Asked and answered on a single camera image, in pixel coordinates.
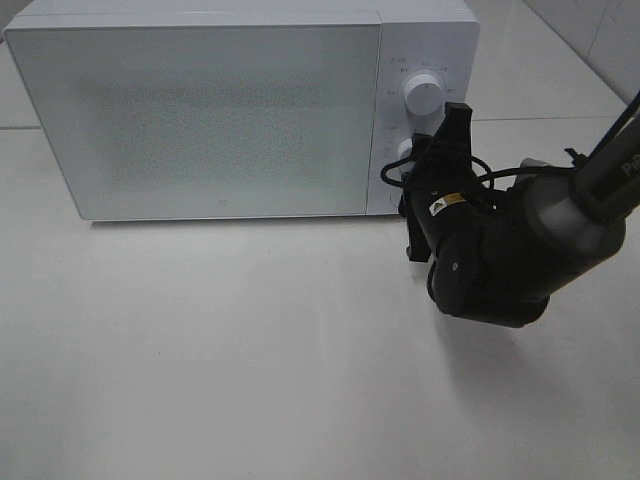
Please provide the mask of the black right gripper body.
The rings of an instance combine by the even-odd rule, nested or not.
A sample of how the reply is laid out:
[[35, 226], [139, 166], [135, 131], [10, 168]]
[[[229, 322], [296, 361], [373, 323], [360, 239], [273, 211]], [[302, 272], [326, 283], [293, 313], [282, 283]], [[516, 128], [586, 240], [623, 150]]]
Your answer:
[[399, 213], [405, 219], [411, 260], [479, 260], [483, 228], [491, 216], [487, 189], [473, 169], [487, 165], [470, 150], [456, 150], [432, 135], [431, 156], [403, 159]]

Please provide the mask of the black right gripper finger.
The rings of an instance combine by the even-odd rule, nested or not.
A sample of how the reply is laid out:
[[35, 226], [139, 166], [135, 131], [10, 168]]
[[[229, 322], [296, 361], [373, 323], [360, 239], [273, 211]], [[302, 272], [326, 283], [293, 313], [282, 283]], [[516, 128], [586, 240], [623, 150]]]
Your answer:
[[462, 102], [446, 102], [438, 141], [456, 150], [470, 150], [472, 108]]
[[431, 156], [430, 150], [433, 143], [433, 136], [423, 133], [414, 133], [411, 140], [412, 148], [410, 161], [416, 165], [427, 162]]

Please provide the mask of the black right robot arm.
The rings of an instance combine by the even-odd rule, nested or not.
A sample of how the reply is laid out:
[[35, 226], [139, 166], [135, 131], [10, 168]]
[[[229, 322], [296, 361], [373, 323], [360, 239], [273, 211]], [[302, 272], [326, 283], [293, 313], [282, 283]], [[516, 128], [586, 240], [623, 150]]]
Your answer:
[[629, 103], [589, 155], [568, 167], [526, 159], [494, 171], [471, 152], [471, 108], [449, 103], [433, 135], [396, 162], [408, 258], [448, 315], [509, 328], [615, 255], [639, 204], [639, 104]]

